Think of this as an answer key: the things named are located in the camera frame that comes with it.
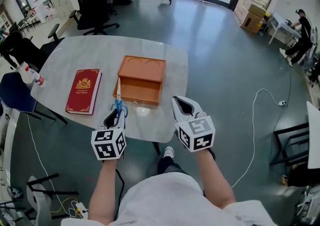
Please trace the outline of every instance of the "red book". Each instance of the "red book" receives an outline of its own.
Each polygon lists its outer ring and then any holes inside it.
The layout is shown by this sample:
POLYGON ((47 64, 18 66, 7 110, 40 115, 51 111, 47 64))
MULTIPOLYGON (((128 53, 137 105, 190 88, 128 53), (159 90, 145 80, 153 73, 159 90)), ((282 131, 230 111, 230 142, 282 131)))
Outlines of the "red book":
POLYGON ((99 69, 78 70, 65 110, 71 114, 92 115, 101 79, 99 69))

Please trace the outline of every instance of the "black shirt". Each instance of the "black shirt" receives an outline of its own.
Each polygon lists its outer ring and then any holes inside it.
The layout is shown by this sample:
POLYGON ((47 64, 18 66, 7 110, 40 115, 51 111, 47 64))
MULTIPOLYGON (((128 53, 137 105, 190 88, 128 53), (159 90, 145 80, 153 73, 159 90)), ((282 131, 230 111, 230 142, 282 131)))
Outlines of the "black shirt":
POLYGON ((306 17, 299 19, 301 23, 301 40, 304 42, 310 42, 311 26, 306 17))

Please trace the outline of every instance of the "table top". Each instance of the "table top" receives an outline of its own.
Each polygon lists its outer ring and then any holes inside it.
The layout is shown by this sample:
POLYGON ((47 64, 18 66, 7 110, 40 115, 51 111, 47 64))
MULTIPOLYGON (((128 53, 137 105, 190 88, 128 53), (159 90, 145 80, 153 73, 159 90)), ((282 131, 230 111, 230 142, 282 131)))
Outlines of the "table top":
POLYGON ((93 129, 103 124, 115 101, 113 91, 118 70, 125 55, 166 60, 159 106, 125 101, 127 137, 169 142, 175 130, 171 98, 184 96, 188 81, 188 54, 176 47, 129 37, 77 36, 65 38, 48 57, 40 71, 46 83, 34 84, 31 95, 56 113, 93 129), (79 69, 102 72, 93 115, 69 114, 65 111, 70 89, 79 69))
POLYGON ((306 103, 309 118, 308 169, 320 168, 320 111, 309 101, 306 103))
POLYGON ((277 12, 272 14, 273 18, 278 22, 279 27, 285 29, 287 32, 292 34, 294 37, 301 38, 301 34, 297 31, 286 25, 286 20, 281 17, 277 12))

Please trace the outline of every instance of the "wooden box lid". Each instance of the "wooden box lid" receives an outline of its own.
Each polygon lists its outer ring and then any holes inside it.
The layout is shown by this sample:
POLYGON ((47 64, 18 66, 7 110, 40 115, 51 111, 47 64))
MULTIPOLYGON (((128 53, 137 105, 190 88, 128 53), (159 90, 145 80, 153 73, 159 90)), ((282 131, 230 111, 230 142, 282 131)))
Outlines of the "wooden box lid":
POLYGON ((118 76, 161 83, 165 70, 165 60, 125 56, 118 71, 118 76))

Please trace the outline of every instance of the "concrete floor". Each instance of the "concrete floor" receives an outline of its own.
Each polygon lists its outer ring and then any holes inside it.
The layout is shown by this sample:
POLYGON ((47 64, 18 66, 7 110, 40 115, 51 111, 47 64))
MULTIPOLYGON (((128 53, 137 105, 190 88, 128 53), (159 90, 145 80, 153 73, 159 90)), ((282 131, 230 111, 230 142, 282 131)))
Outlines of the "concrete floor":
MULTIPOLYGON (((171 6, 168 0, 132 0, 131 5, 116 10, 118 15, 112 16, 110 23, 118 22, 120 28, 108 29, 108 34, 163 42, 188 51, 186 96, 199 102, 213 120, 213 150, 230 185, 244 173, 253 155, 252 103, 256 92, 265 88, 275 100, 287 100, 291 74, 287 108, 276 106, 267 93, 258 95, 255 158, 246 176, 234 187, 238 201, 261 200, 275 223, 289 225, 301 189, 280 185, 280 176, 285 173, 282 165, 269 167, 275 147, 272 132, 281 114, 276 129, 306 122, 308 96, 300 68, 291 69, 279 54, 280 43, 275 40, 268 45, 269 36, 241 29, 232 11, 196 0, 174 0, 171 6)), ((73 25, 65 36, 80 34, 73 25)), ((38 109, 46 111, 40 104, 38 109)), ((53 180, 56 189, 79 191, 78 200, 88 207, 101 168, 90 145, 92 130, 71 121, 64 125, 30 118, 30 124, 48 173, 61 175, 53 180)), ((194 156, 175 137, 169 145, 175 149, 175 161, 201 184, 194 156)), ((151 143, 129 139, 125 161, 117 165, 125 180, 125 192, 155 174, 157 161, 151 143)), ((21 114, 12 148, 11 185, 25 189, 31 175, 44 177, 45 172, 34 150, 27 116, 21 114)), ((59 208, 56 198, 52 208, 59 208)))

